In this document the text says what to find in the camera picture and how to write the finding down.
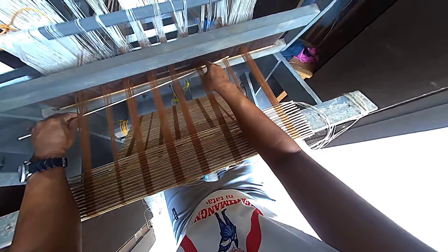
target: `yellow thread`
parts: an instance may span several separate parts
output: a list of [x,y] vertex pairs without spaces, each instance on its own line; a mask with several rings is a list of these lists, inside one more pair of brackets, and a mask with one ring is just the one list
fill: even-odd
[[123,133],[123,135],[128,135],[129,128],[128,128],[128,120],[119,120],[120,123],[120,131]]
[[14,27],[11,27],[11,25],[13,25],[14,20],[16,19],[16,17],[17,17],[21,12],[26,11],[26,10],[32,10],[32,11],[35,11],[35,12],[37,12],[37,13],[39,13],[39,14],[42,14],[44,17],[48,18],[48,20],[50,20],[51,23],[53,23],[52,19],[51,19],[47,14],[43,13],[42,11],[40,11],[40,10],[38,10],[38,9],[30,8],[30,7],[25,7],[25,8],[22,8],[22,9],[20,9],[20,10],[18,10],[18,11],[16,11],[16,12],[14,13],[14,15],[12,16],[11,21],[9,22],[9,24],[6,24],[6,25],[1,25],[1,24],[0,24],[0,28],[3,29],[3,31],[0,32],[0,35],[3,35],[3,34],[5,34],[5,33],[9,32],[9,30],[18,31],[18,29],[14,28]]
[[185,82],[187,83],[187,84],[185,84],[185,87],[183,87],[182,89],[184,90],[184,91],[190,91],[190,83],[187,81],[187,80],[185,80]]
[[173,95],[173,99],[171,99],[171,103],[173,103],[174,105],[176,105],[176,102],[179,103],[179,99],[176,96],[176,93],[174,92],[174,89],[172,88],[172,85],[169,85],[171,87],[172,90],[172,95]]

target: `hand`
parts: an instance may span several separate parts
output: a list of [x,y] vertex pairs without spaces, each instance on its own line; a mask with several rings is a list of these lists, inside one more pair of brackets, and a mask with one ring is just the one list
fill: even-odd
[[34,157],[47,159],[63,157],[73,144],[78,119],[76,113],[54,114],[36,124],[31,131]]
[[207,72],[204,75],[204,85],[206,88],[219,93],[220,90],[229,85],[235,86],[235,84],[230,82],[227,72],[222,67],[210,62],[207,62],[206,66]]

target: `bright white background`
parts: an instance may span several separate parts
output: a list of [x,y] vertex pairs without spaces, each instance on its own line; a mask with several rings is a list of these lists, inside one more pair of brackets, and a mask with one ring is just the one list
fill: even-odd
[[[443,128],[326,148],[310,155],[398,225],[435,250],[448,252],[447,143],[448,128]],[[278,179],[260,164],[265,189],[276,199],[273,212],[284,223],[317,237]],[[157,241],[152,251],[173,243],[168,210],[164,213],[153,219]]]

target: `brown thread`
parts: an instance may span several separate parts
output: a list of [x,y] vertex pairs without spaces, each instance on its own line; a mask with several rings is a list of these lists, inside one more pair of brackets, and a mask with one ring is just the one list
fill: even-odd
[[277,105],[279,103],[279,101],[277,101],[277,97],[274,95],[268,83],[266,82],[266,79],[261,73],[260,68],[258,68],[257,63],[255,63],[254,59],[249,54],[248,49],[246,47],[243,47],[241,49],[241,53],[243,55],[244,61],[246,61],[247,65],[250,67],[251,73],[255,76],[255,79],[258,81],[268,100],[271,102],[271,105]]
[[115,141],[113,111],[112,111],[112,107],[109,106],[112,103],[112,96],[111,96],[110,92],[106,92],[106,87],[104,85],[101,85],[101,90],[103,91],[104,104],[106,105],[106,116],[108,119],[109,135],[110,135],[111,144],[112,144],[113,162],[114,162],[114,169],[115,169],[115,175],[116,175],[116,182],[117,182],[117,186],[118,186],[118,194],[120,196],[120,201],[122,203],[125,203],[125,195],[123,194],[123,187],[121,185],[120,166],[118,165],[118,150],[117,150],[116,141]]
[[84,93],[82,91],[76,92],[75,95],[76,107],[78,109],[78,127],[81,134],[81,150],[82,150],[82,167],[84,169],[84,193],[86,198],[86,208],[89,213],[96,212],[95,193],[92,177],[92,154],[90,151],[90,135],[89,135],[89,121],[88,117],[84,116],[87,113],[87,104]]
[[179,119],[177,118],[177,109],[174,105],[172,107],[172,115],[173,115],[173,121],[174,121],[174,135],[176,138],[174,140],[180,140],[181,139],[181,129],[179,128]]
[[223,62],[224,62],[227,72],[230,74],[233,84],[235,84],[235,86],[237,86],[238,90],[243,94],[244,92],[243,92],[243,89],[241,88],[241,85],[240,85],[238,79],[237,79],[237,75],[235,74],[233,69],[230,67],[230,63],[228,62],[226,57],[223,57]]
[[163,137],[165,139],[165,146],[168,151],[169,161],[173,169],[174,178],[177,184],[182,184],[185,182],[184,172],[182,171],[181,162],[179,161],[179,156],[177,155],[176,146],[174,146],[174,141],[172,139],[171,131],[169,128],[168,117],[165,111],[165,105],[160,95],[159,88],[157,87],[157,81],[153,74],[146,73],[148,82],[152,88],[152,94],[154,97],[154,103],[157,108],[157,114],[160,120],[160,128],[162,130]]
[[221,112],[221,109],[219,107],[219,103],[216,100],[215,95],[213,94],[212,91],[208,90],[204,86],[205,78],[204,78],[204,74],[203,73],[204,73],[204,71],[202,69],[198,70],[198,74],[199,74],[199,76],[201,78],[202,85],[203,85],[203,87],[204,87],[204,89],[205,89],[205,91],[207,93],[207,98],[210,101],[210,105],[211,105],[211,107],[213,109],[213,112],[215,113],[216,119],[218,120],[218,123],[219,123],[219,125],[221,127],[221,131],[224,134],[226,143],[228,145],[228,148],[230,149],[232,157],[235,160],[235,163],[240,163],[240,162],[243,161],[243,159],[241,157],[241,154],[240,154],[240,151],[238,150],[237,145],[235,143],[235,140],[232,137],[232,133],[230,132],[230,129],[227,126],[227,123],[226,123],[226,121],[224,119],[224,116],[223,116],[223,114]]
[[202,106],[202,103],[199,100],[199,98],[196,98],[194,100],[196,101],[196,103],[198,104],[199,108],[201,109],[201,112],[204,115],[205,120],[207,120],[207,122],[210,125],[210,127],[214,128],[215,125],[213,124],[213,121],[210,119],[210,116],[208,116],[207,111],[205,111],[204,106]]
[[174,71],[173,66],[168,67],[171,79],[173,80],[174,90],[176,91],[177,98],[179,99],[179,103],[181,105],[182,114],[184,115],[185,123],[187,125],[188,133],[190,134],[191,141],[193,142],[194,151],[196,152],[196,156],[198,157],[198,161],[201,166],[202,173],[204,175],[210,173],[210,166],[207,162],[207,158],[205,157],[204,149],[202,148],[201,141],[198,137],[198,132],[194,127],[193,119],[191,118],[190,110],[187,104],[187,99],[185,98],[185,94],[183,92],[182,86],[177,78],[177,75]]
[[148,160],[145,155],[145,147],[143,146],[142,139],[142,129],[140,127],[142,123],[143,116],[138,118],[137,103],[133,97],[133,87],[132,83],[128,79],[123,79],[123,85],[126,90],[126,102],[128,104],[129,114],[132,119],[132,128],[134,134],[132,140],[135,140],[135,145],[137,147],[138,161],[140,162],[140,170],[143,175],[143,183],[145,184],[145,190],[147,193],[154,192],[152,186],[151,173],[148,170]]
[[153,115],[154,115],[154,112],[151,113],[151,119],[150,119],[150,121],[149,121],[148,134],[146,135],[145,150],[148,149],[149,133],[151,132],[151,124],[152,124],[152,116],[153,116]]

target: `gray wooden beam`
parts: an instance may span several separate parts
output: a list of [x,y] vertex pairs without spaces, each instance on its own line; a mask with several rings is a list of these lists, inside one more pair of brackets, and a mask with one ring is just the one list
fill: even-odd
[[0,112],[305,26],[319,12],[312,4],[1,87]]

